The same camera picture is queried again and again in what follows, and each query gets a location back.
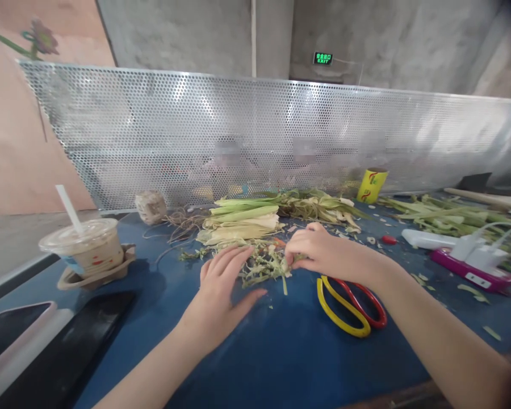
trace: person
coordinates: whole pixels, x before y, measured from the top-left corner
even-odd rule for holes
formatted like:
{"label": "person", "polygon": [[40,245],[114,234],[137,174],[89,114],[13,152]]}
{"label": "person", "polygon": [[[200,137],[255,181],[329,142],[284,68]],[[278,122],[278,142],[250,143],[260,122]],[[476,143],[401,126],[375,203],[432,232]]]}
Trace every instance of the person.
{"label": "person", "polygon": [[[266,294],[264,289],[253,290],[231,304],[234,282],[252,251],[231,246],[203,265],[200,289],[176,327],[96,408],[163,408],[197,364]],[[293,269],[360,283],[375,292],[453,407],[511,407],[511,364],[392,259],[332,236],[320,223],[296,231],[285,253]],[[308,258],[294,262],[299,253]]]}

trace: forearm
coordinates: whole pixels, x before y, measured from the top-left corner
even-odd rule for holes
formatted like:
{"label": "forearm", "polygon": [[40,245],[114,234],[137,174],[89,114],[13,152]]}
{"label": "forearm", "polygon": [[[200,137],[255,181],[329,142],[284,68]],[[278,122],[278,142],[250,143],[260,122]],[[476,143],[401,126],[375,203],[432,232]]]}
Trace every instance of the forearm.
{"label": "forearm", "polygon": [[432,379],[456,408],[511,404],[511,364],[399,266],[373,285]]}
{"label": "forearm", "polygon": [[95,409],[162,409],[202,358],[175,328]]}

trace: hand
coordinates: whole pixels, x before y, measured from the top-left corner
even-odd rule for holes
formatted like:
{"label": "hand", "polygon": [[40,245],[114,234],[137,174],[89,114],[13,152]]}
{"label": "hand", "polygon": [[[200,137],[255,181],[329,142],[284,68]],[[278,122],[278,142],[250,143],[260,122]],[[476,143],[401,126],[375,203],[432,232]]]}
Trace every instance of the hand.
{"label": "hand", "polygon": [[204,263],[200,270],[200,289],[174,329],[205,356],[233,332],[267,290],[252,291],[233,307],[231,291],[253,247],[231,246]]}
{"label": "hand", "polygon": [[[309,258],[294,262],[299,253]],[[367,246],[332,236],[320,223],[310,223],[305,230],[295,232],[286,245],[286,260],[293,269],[305,268],[370,289],[382,274],[402,270],[391,258]]]}

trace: concrete wall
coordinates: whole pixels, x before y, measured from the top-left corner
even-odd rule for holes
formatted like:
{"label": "concrete wall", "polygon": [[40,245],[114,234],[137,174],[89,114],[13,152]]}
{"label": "concrete wall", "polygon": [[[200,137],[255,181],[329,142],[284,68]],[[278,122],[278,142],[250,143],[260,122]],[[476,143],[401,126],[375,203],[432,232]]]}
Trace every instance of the concrete wall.
{"label": "concrete wall", "polygon": [[361,64],[312,64],[314,51],[363,63],[361,85],[463,94],[499,10],[493,0],[296,0],[290,76],[357,84]]}
{"label": "concrete wall", "polygon": [[250,0],[98,0],[119,66],[252,75]]}
{"label": "concrete wall", "polygon": [[481,73],[474,76],[477,83],[473,86],[474,95],[511,98],[511,9],[504,8],[496,19],[495,50],[481,65]]}

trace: cup lid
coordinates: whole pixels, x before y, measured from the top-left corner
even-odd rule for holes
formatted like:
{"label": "cup lid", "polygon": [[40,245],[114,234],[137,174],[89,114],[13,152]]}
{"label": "cup lid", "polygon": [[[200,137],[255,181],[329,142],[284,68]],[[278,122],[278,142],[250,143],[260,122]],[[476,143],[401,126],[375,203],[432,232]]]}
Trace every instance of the cup lid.
{"label": "cup lid", "polygon": [[81,223],[83,235],[79,235],[74,226],[67,226],[57,230],[40,240],[39,246],[43,251],[53,252],[57,248],[86,243],[99,238],[110,230],[116,228],[116,219],[93,219]]}

